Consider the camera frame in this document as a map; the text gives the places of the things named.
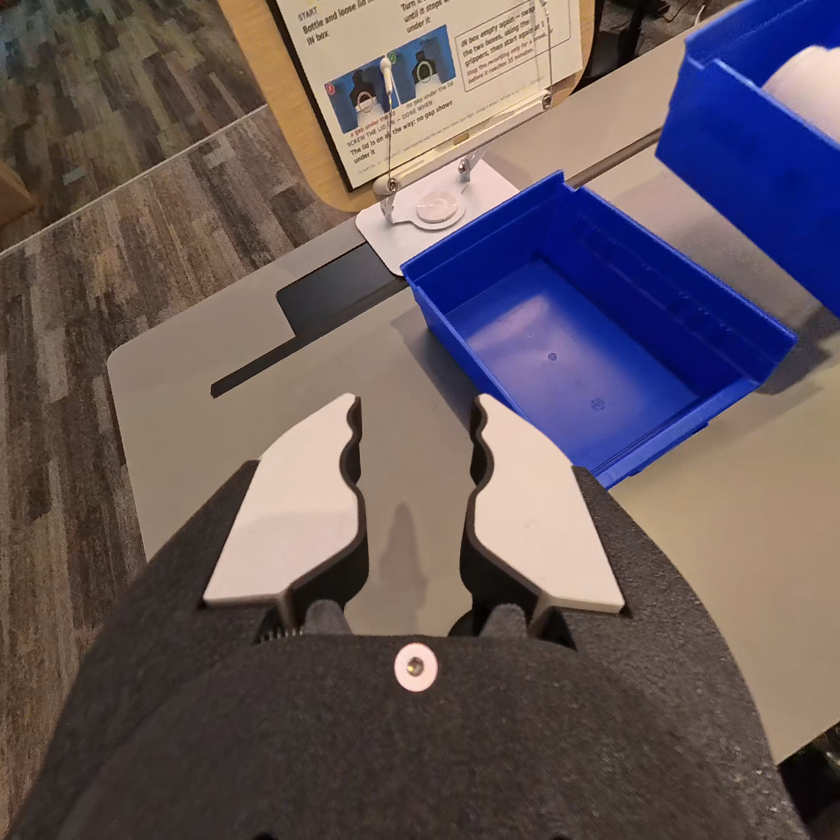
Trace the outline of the blue plastic bin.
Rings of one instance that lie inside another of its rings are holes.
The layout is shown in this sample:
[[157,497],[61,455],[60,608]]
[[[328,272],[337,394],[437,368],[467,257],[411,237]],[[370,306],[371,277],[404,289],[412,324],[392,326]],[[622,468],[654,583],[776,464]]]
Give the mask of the blue plastic bin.
[[795,333],[557,171],[401,267],[480,393],[606,489],[755,392]]

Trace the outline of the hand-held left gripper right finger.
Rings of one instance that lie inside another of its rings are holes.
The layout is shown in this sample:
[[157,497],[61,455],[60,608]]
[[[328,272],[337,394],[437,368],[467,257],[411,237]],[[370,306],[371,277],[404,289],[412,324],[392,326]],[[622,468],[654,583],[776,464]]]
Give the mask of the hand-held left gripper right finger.
[[473,606],[617,615],[625,598],[574,466],[548,437],[489,394],[470,415],[473,451],[460,578]]

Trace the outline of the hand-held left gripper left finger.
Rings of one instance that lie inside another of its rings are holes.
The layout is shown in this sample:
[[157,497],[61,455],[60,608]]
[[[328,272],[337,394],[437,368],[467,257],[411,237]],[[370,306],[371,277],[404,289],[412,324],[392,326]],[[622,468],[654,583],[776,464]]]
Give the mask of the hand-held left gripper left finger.
[[303,623],[341,607],[369,573],[361,477],[361,399],[342,394],[259,457],[203,594],[207,607],[274,606]]

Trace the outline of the instruction sheet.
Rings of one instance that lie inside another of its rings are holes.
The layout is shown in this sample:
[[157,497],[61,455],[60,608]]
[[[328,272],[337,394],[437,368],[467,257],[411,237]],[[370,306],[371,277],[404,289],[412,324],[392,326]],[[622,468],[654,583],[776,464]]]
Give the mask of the instruction sheet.
[[540,112],[585,68],[581,2],[268,2],[341,183]]

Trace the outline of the black chair base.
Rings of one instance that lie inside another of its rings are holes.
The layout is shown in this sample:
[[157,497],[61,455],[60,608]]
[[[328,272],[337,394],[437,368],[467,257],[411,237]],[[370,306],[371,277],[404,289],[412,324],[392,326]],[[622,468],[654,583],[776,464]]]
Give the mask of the black chair base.
[[606,1],[595,2],[594,38],[590,58],[581,78],[583,87],[604,78],[633,60],[637,53],[645,18],[661,18],[669,9],[667,2],[660,1],[617,3],[629,8],[632,13],[626,26],[618,33],[612,33],[601,29]]

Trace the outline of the blue plastic object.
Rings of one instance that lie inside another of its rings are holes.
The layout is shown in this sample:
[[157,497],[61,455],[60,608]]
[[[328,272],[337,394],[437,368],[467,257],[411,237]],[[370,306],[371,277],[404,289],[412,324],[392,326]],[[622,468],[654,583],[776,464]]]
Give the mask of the blue plastic object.
[[694,28],[657,157],[834,314],[838,141],[766,87],[811,47],[838,47],[838,2],[756,1]]

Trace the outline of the white bottle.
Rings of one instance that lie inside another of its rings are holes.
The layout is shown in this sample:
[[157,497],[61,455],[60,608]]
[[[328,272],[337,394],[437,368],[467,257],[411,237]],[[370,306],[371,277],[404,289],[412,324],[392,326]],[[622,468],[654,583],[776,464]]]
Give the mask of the white bottle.
[[763,90],[825,135],[839,141],[839,48],[809,46],[790,58]]

